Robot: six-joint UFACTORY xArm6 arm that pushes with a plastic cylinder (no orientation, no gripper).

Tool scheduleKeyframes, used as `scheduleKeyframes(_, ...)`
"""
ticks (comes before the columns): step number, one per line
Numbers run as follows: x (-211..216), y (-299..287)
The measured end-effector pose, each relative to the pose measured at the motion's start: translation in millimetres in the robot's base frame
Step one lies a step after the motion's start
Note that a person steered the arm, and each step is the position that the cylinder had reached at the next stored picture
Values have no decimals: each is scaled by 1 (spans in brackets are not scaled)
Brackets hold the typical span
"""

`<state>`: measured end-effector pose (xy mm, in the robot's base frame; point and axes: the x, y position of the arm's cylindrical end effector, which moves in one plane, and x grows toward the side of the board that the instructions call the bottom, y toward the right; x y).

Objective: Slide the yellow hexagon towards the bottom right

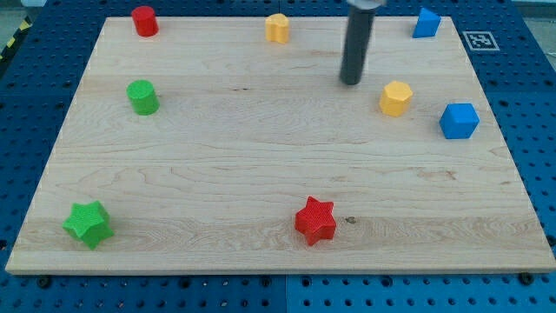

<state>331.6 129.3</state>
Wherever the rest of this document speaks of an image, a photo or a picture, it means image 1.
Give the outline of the silver rod mount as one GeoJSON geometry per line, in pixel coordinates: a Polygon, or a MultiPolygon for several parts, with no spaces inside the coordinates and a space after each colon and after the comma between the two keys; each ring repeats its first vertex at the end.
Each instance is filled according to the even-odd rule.
{"type": "Polygon", "coordinates": [[[387,0],[347,0],[347,3],[359,10],[377,10],[387,3],[387,0]]]}

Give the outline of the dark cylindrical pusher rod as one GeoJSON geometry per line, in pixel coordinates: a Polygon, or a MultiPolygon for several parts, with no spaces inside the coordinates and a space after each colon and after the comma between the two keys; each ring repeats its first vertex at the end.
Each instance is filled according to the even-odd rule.
{"type": "Polygon", "coordinates": [[[340,80],[346,85],[361,81],[375,13],[376,9],[350,8],[340,70],[340,80]]]}

